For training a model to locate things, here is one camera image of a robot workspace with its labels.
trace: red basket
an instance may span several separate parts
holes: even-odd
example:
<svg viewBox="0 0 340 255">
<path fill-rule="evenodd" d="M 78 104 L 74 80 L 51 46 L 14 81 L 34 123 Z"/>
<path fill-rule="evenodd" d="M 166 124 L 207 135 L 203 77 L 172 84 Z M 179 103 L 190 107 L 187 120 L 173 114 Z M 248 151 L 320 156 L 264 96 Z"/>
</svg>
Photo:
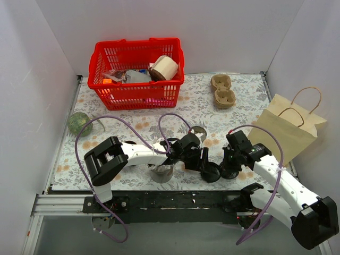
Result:
<svg viewBox="0 0 340 255">
<path fill-rule="evenodd" d="M 111 69 L 147 69 L 160 56 L 167 55 L 178 64 L 171 81 L 103 84 L 103 73 Z M 89 67 L 88 86 L 95 90 L 109 110 L 175 107 L 184 82 L 184 56 L 178 38 L 148 41 L 101 41 L 96 44 Z"/>
</svg>

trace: floral pattern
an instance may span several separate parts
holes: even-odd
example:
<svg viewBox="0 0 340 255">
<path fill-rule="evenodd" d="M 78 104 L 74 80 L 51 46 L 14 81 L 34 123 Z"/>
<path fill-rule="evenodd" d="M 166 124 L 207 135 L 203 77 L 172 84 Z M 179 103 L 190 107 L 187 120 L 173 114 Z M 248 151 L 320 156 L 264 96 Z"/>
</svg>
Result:
<svg viewBox="0 0 340 255">
<path fill-rule="evenodd" d="M 227 144 L 226 133 L 236 126 L 256 121 L 269 105 L 269 100 L 260 75 L 235 74 L 230 77 L 236 103 L 229 109 L 218 109 L 214 105 L 211 77 L 212 74 L 186 75 L 175 108 L 121 111 L 108 111 L 97 94 L 87 86 L 87 79 L 83 79 L 74 112 L 84 112 L 90 117 L 104 114 L 118 116 L 129 122 L 149 143 L 155 143 L 161 138 L 157 125 L 161 114 L 178 113 L 192 126 L 198 125 L 207 130 L 204 146 L 209 148 L 209 160 L 219 164 L 223 158 L 222 147 Z M 80 138 L 78 150 L 81 159 L 87 151 L 109 136 L 118 136 L 120 141 L 132 140 L 140 143 L 123 123 L 108 118 L 101 121 L 106 132 L 100 123 L 94 122 L 92 133 Z M 188 131 L 184 123 L 175 116 L 164 117 L 162 126 L 167 137 L 180 138 Z M 69 132 L 55 169 L 52 186 L 54 191 L 89 190 L 75 158 L 74 142 L 75 136 Z M 253 182 L 270 189 L 270 185 L 262 177 L 248 168 L 243 169 L 233 180 L 221 178 L 215 183 L 206 183 L 201 179 L 200 173 L 187 170 L 183 163 L 177 163 L 174 175 L 167 183 L 154 182 L 147 166 L 131 166 L 124 168 L 112 180 L 111 185 L 112 190 L 239 190 Z"/>
</svg>

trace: green sphere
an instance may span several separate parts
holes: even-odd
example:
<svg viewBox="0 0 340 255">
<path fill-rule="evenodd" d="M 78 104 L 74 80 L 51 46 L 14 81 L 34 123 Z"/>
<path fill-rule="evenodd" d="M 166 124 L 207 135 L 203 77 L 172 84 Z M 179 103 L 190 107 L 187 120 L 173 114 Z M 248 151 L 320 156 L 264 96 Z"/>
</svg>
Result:
<svg viewBox="0 0 340 255">
<path fill-rule="evenodd" d="M 69 119 L 67 120 L 67 127 L 69 128 L 70 132 L 74 135 L 77 135 L 80 130 L 88 123 L 91 119 L 85 113 L 74 113 L 72 114 Z M 89 135 L 92 131 L 93 124 L 91 123 L 88 125 L 83 132 L 81 133 L 80 137 L 85 137 Z"/>
</svg>

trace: paper bag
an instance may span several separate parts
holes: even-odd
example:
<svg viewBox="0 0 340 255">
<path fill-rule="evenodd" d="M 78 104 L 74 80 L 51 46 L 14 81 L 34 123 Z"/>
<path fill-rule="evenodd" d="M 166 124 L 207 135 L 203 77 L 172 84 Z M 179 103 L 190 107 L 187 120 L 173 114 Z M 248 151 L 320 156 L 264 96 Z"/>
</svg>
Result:
<svg viewBox="0 0 340 255">
<path fill-rule="evenodd" d="M 297 95 L 305 89 L 316 89 L 320 93 L 319 103 L 308 111 L 294 103 Z M 279 141 L 286 165 L 318 137 L 317 130 L 327 121 L 313 113 L 322 99 L 321 91 L 316 87 L 307 87 L 300 90 L 292 101 L 276 94 L 267 109 L 263 110 L 255 125 L 271 132 Z M 253 128 L 248 139 L 253 145 L 262 143 L 279 161 L 281 158 L 275 141 L 264 131 Z"/>
</svg>

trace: table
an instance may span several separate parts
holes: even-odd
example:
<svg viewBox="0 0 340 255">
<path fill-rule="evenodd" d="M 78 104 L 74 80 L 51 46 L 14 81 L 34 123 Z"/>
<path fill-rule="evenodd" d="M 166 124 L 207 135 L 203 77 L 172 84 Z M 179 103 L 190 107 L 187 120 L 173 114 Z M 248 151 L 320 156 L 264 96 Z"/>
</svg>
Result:
<svg viewBox="0 0 340 255">
<path fill-rule="evenodd" d="M 202 126 L 207 130 L 204 146 L 209 148 L 209 160 L 220 164 L 223 159 L 222 147 L 227 145 L 227 132 L 242 124 L 254 123 L 262 111 L 269 105 L 269 99 L 259 74 L 233 74 L 231 89 L 236 95 L 236 103 L 229 109 L 218 109 L 214 105 L 210 79 L 213 74 L 189 74 L 181 85 L 177 106 L 166 109 L 120 110 L 109 111 L 97 94 L 87 86 L 83 79 L 74 112 L 84 112 L 91 118 L 112 114 L 129 122 L 142 137 L 155 143 L 161 138 L 158 129 L 158 118 L 163 113 L 177 113 L 192 126 Z M 139 139 L 123 123 L 113 119 L 102 119 L 106 132 L 98 122 L 93 123 L 92 133 L 79 140 L 79 156 L 84 165 L 83 156 L 94 146 L 110 136 L 117 136 L 120 141 Z M 169 138 L 181 138 L 187 133 L 184 123 L 175 116 L 166 116 L 162 128 Z M 250 129 L 243 129 L 245 134 Z M 52 180 L 53 191 L 89 191 L 89 185 L 81 173 L 74 154 L 75 136 L 67 133 L 61 156 Z M 112 190 L 240 190 L 258 182 L 267 189 L 272 187 L 259 175 L 244 168 L 237 178 L 221 178 L 215 183 L 206 183 L 200 173 L 184 168 L 183 163 L 174 167 L 172 179 L 164 184 L 154 182 L 147 166 L 132 166 L 123 169 L 111 181 Z"/>
</svg>

